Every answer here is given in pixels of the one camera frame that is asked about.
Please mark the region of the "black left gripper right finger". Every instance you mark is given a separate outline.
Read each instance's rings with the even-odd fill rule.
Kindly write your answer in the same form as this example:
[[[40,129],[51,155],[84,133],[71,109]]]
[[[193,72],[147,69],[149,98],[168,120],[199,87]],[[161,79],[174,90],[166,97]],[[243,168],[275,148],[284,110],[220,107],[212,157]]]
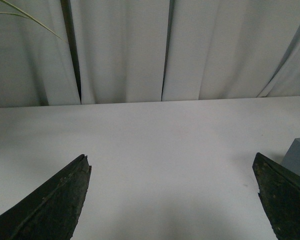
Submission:
[[[300,240],[300,176],[261,153],[252,169],[259,199],[279,240]]]

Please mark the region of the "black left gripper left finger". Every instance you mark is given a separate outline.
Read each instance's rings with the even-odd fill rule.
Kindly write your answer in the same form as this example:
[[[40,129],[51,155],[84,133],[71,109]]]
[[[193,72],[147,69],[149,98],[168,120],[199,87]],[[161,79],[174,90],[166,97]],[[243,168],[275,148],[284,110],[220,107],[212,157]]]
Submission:
[[[92,167],[81,154],[0,215],[0,240],[69,240],[88,192]]]

